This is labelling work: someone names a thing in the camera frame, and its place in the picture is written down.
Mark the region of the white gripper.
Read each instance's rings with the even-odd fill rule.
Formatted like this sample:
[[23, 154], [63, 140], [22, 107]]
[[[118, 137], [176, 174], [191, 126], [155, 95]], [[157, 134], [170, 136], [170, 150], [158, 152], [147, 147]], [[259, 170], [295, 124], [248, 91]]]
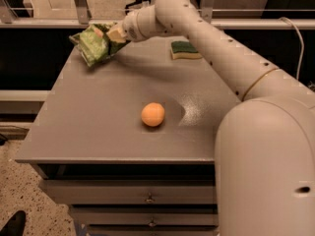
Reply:
[[111, 41], [124, 43], [126, 38], [139, 42], [164, 34], [164, 26], [158, 21], [154, 6], [143, 7], [130, 12], [122, 21], [122, 27], [116, 25], [107, 33]]

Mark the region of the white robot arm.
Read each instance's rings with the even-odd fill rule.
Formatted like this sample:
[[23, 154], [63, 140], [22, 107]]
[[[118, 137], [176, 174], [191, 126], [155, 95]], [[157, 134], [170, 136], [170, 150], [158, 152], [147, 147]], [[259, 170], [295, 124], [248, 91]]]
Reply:
[[315, 236], [315, 93], [203, 20], [188, 0], [156, 0], [111, 40], [186, 37], [240, 99], [215, 144], [220, 236]]

